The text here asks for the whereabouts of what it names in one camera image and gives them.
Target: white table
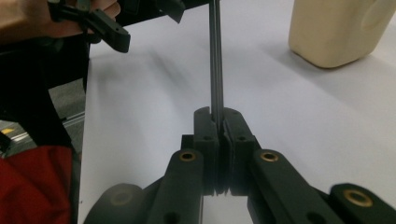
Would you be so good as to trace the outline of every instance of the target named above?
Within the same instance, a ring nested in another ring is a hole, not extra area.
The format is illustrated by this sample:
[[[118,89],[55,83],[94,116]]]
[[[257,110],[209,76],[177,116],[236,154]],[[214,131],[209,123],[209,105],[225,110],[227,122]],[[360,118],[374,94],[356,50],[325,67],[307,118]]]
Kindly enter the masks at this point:
[[[225,105],[312,186],[350,182],[396,207],[396,20],[371,55],[322,70],[289,50],[292,4],[221,1]],[[92,47],[79,223],[109,187],[163,176],[210,105],[208,6],[127,29],[128,54]],[[246,202],[205,197],[204,223],[251,223]]]

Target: white tabletop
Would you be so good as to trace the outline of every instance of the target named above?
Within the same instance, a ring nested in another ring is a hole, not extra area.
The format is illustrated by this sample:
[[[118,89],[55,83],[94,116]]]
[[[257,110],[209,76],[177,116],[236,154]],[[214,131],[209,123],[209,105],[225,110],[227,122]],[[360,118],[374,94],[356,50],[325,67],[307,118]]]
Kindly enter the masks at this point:
[[[310,185],[358,184],[396,207],[396,20],[372,54],[323,70],[288,47],[292,4],[221,1],[225,105]],[[92,47],[79,223],[109,187],[163,176],[210,105],[208,6],[127,29],[129,53]],[[205,197],[204,223],[251,223],[246,202]]]

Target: metal rod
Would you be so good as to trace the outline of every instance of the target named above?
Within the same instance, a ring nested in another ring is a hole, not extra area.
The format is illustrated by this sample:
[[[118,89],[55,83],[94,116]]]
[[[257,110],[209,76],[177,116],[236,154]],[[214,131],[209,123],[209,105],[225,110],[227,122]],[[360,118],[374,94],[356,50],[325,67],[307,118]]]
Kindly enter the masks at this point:
[[[219,131],[223,121],[224,109],[219,0],[210,0],[209,2],[209,27],[211,112],[212,120],[216,123]]]

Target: cream plastic jug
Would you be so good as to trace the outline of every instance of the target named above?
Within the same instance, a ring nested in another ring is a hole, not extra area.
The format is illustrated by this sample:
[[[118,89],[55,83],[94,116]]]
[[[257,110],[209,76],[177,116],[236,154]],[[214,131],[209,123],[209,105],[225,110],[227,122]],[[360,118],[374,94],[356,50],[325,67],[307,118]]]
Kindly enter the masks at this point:
[[[332,68],[371,53],[396,0],[295,0],[289,46],[312,64]]]

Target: red cloth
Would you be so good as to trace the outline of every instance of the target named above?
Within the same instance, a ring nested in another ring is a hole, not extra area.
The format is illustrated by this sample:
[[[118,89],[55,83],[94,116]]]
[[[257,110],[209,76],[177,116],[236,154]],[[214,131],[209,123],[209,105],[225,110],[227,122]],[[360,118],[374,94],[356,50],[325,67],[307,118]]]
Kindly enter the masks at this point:
[[[71,149],[37,147],[0,159],[0,223],[69,224]]]

